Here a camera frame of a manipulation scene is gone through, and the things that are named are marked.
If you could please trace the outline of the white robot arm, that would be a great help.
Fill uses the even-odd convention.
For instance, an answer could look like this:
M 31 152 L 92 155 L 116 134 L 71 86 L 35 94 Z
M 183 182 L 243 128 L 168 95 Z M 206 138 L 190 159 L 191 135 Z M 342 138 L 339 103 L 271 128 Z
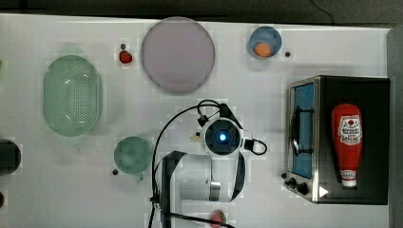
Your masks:
M 173 151 L 157 169 L 162 228 L 199 228 L 202 218 L 182 213 L 184 200 L 231 202 L 242 191 L 245 158 L 243 129 L 219 117 L 201 129 L 201 154 Z

